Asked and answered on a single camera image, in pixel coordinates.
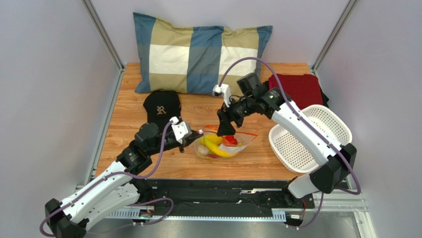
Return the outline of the white perforated plastic basket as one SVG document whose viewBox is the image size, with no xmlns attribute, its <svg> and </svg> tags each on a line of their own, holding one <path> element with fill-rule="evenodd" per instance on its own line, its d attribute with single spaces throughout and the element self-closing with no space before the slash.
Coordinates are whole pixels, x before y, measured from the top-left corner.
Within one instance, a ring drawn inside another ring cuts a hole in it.
<svg viewBox="0 0 422 238">
<path fill-rule="evenodd" d="M 342 145 L 352 142 L 353 137 L 348 126 L 329 108 L 311 105 L 302 112 L 318 128 Z M 272 151 L 288 170 L 305 174 L 318 167 L 308 150 L 282 126 L 275 125 L 270 130 L 268 139 Z"/>
</svg>

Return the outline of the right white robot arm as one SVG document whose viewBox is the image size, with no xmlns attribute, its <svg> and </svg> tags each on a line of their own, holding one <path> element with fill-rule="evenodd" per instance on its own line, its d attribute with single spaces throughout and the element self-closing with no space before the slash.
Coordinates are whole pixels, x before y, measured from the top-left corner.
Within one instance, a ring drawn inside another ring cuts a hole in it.
<svg viewBox="0 0 422 238">
<path fill-rule="evenodd" d="M 284 187 L 286 197 L 300 199 L 304 196 L 332 191 L 353 174 L 357 149 L 351 143 L 341 144 L 318 128 L 279 87 L 267 89 L 255 73 L 250 73 L 237 84 L 244 94 L 238 101 L 232 99 L 227 84 L 217 84 L 212 93 L 224 99 L 217 111 L 218 136 L 234 135 L 245 117 L 265 115 L 294 136 L 311 154 L 318 167 L 290 180 Z"/>
</svg>

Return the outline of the clear zip top bag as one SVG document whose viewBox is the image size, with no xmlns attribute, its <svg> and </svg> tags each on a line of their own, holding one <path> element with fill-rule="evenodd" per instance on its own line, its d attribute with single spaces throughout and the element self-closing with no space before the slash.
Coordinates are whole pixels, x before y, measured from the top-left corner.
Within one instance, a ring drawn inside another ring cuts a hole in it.
<svg viewBox="0 0 422 238">
<path fill-rule="evenodd" d="M 203 136 L 194 142 L 193 152 L 202 159 L 231 158 L 243 151 L 257 135 L 248 132 L 237 132 L 235 135 L 217 136 L 218 127 L 206 125 Z"/>
</svg>

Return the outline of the aluminium frame rail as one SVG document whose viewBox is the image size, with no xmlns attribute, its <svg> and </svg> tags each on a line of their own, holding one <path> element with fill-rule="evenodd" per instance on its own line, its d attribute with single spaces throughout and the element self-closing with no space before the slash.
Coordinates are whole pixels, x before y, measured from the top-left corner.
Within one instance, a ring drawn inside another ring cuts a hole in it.
<svg viewBox="0 0 422 238">
<path fill-rule="evenodd" d="M 299 220 L 304 220 L 310 212 L 352 212 L 360 236 L 376 237 L 363 196 L 338 189 L 330 194 L 313 193 L 287 202 L 280 188 L 245 189 L 212 187 L 209 184 L 198 187 L 176 184 L 153 187 L 146 197 L 153 201 L 151 205 L 145 202 L 124 205 L 112 209 L 106 215 L 140 220 L 141 214 L 145 212 L 158 219 L 171 209 L 169 218 L 176 220 L 287 222 L 298 229 Z"/>
</svg>

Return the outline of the yellow toy mango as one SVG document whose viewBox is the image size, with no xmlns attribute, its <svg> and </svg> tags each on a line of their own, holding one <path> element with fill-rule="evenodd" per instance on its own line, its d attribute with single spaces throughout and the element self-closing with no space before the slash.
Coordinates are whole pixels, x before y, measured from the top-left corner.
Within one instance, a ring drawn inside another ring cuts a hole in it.
<svg viewBox="0 0 422 238">
<path fill-rule="evenodd" d="M 219 137 L 215 134 L 205 134 L 201 139 L 200 139 L 200 143 L 202 145 L 205 145 L 205 139 L 209 140 L 210 142 L 220 145 L 223 142 L 223 138 Z"/>
</svg>

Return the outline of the yellow toy banana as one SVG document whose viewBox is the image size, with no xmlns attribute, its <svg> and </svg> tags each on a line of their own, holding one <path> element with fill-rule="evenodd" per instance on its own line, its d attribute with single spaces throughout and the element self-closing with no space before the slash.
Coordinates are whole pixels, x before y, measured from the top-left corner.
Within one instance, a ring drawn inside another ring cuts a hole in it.
<svg viewBox="0 0 422 238">
<path fill-rule="evenodd" d="M 212 141 L 208 140 L 207 138 L 204 139 L 204 143 L 205 143 L 205 146 L 211 152 L 213 152 L 215 155 L 217 155 L 219 157 L 230 158 L 230 157 L 233 157 L 233 156 L 235 156 L 235 155 L 238 154 L 238 153 L 229 153 L 229 152 L 227 152 L 225 150 L 219 149 L 219 145 L 213 143 Z"/>
</svg>

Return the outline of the black baseball cap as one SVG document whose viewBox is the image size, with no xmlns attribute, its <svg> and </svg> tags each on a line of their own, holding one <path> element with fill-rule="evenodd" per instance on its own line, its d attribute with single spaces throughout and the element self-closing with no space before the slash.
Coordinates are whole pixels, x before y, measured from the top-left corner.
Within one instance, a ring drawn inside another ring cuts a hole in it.
<svg viewBox="0 0 422 238">
<path fill-rule="evenodd" d="M 143 102 L 147 122 L 155 123 L 160 132 L 172 117 L 181 117 L 181 103 L 174 91 L 154 91 Z"/>
</svg>

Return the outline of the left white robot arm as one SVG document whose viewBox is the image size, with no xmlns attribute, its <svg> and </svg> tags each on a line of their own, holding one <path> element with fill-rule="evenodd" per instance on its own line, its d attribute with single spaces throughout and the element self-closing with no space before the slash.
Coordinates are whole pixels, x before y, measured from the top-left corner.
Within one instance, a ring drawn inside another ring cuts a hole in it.
<svg viewBox="0 0 422 238">
<path fill-rule="evenodd" d="M 50 238 L 82 238 L 99 221 L 132 204 L 153 203 L 146 179 L 158 168 L 164 151 L 184 148 L 204 135 L 186 121 L 172 117 L 160 131 L 155 123 L 143 124 L 126 147 L 98 177 L 74 194 L 45 204 L 40 233 Z"/>
</svg>

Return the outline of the red toy chili pepper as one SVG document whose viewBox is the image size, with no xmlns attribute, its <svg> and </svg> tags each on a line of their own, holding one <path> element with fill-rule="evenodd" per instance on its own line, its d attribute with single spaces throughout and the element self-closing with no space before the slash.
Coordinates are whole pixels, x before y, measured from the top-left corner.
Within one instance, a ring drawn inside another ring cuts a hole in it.
<svg viewBox="0 0 422 238">
<path fill-rule="evenodd" d="M 211 155 L 211 154 L 207 155 L 207 157 L 209 157 L 209 158 L 213 158 L 213 159 L 218 159 L 218 158 L 221 158 L 221 157 L 220 157 L 220 156 L 218 156 L 218 155 Z"/>
</svg>

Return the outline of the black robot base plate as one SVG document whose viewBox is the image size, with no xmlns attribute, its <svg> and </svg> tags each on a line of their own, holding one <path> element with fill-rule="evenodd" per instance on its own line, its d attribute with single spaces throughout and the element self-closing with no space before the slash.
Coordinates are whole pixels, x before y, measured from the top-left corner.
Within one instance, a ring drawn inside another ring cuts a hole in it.
<svg viewBox="0 0 422 238">
<path fill-rule="evenodd" d="M 288 203 L 284 197 L 285 180 L 215 180 L 215 179 L 148 179 L 151 199 L 170 198 L 155 204 L 156 215 L 172 208 L 172 217 L 264 218 L 273 209 L 317 208 L 313 197 Z"/>
</svg>

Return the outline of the checkered blue beige pillow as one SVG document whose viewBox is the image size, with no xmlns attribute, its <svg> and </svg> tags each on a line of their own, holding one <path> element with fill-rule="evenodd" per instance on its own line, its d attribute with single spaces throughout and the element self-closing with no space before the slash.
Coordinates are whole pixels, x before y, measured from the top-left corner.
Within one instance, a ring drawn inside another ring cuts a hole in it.
<svg viewBox="0 0 422 238">
<path fill-rule="evenodd" d="M 241 95 L 237 80 L 260 74 L 261 58 L 272 35 L 271 25 L 231 30 L 224 26 L 176 27 L 133 13 L 141 81 L 135 91 L 167 90 L 210 95 L 215 85 L 229 85 Z"/>
</svg>

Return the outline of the red toy bell pepper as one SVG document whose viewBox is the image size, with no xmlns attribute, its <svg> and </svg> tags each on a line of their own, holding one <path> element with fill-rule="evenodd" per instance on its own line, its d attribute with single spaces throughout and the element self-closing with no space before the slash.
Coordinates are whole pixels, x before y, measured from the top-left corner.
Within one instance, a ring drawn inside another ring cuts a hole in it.
<svg viewBox="0 0 422 238">
<path fill-rule="evenodd" d="M 235 147 L 238 145 L 238 141 L 233 135 L 224 136 L 222 143 L 229 147 Z"/>
</svg>

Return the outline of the beige toy garlic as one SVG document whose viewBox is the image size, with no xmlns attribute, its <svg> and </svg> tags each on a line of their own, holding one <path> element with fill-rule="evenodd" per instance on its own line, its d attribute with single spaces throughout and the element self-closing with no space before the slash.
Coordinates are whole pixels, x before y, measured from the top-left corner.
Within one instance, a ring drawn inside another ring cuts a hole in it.
<svg viewBox="0 0 422 238">
<path fill-rule="evenodd" d="M 196 148 L 196 153 L 197 153 L 198 156 L 205 157 L 205 156 L 209 155 L 210 151 L 205 145 L 199 145 Z"/>
</svg>

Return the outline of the dark red folded cloth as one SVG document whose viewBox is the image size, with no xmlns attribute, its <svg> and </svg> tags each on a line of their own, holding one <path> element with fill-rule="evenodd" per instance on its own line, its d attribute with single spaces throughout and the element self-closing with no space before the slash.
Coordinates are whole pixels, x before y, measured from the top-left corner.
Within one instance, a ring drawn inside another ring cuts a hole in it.
<svg viewBox="0 0 422 238">
<path fill-rule="evenodd" d="M 316 76 L 311 74 L 277 74 L 282 88 L 299 109 L 311 105 L 324 105 L 324 97 Z"/>
</svg>

